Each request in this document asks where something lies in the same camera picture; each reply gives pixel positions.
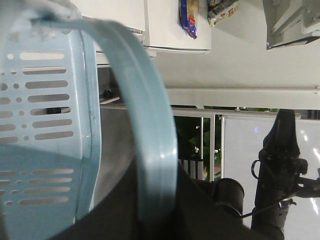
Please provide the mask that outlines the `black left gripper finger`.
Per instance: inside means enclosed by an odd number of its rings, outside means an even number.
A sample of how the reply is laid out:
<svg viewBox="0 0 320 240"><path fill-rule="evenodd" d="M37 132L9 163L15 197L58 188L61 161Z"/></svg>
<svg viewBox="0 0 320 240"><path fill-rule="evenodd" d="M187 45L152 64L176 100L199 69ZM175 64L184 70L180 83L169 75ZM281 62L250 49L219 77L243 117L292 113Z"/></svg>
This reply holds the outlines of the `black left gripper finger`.
<svg viewBox="0 0 320 240"><path fill-rule="evenodd" d="M137 165L133 160L113 190L54 240L265 240L216 205L180 168L174 210L147 232L138 220Z"/></svg>

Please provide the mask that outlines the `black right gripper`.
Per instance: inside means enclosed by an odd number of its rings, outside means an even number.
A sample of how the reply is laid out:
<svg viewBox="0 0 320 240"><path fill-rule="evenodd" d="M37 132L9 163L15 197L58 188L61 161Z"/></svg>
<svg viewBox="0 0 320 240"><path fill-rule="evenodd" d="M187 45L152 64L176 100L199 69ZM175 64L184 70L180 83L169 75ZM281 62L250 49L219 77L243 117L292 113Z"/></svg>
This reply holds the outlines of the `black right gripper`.
<svg viewBox="0 0 320 240"><path fill-rule="evenodd" d="M257 179L254 206L272 208L289 200L300 188L301 175L307 172L308 162L300 158L295 111L280 109L258 159L251 164L251 174Z"/></svg>

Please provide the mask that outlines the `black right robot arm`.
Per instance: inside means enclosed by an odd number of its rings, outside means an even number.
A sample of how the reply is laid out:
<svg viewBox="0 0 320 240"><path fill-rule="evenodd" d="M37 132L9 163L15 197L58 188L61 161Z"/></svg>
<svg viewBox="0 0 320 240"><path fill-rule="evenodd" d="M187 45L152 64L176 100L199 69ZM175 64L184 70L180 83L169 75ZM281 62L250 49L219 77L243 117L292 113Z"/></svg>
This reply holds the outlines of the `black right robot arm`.
<svg viewBox="0 0 320 240"><path fill-rule="evenodd" d="M320 237L320 123L290 109L226 115L221 175L244 189L242 222L270 240Z"/></svg>

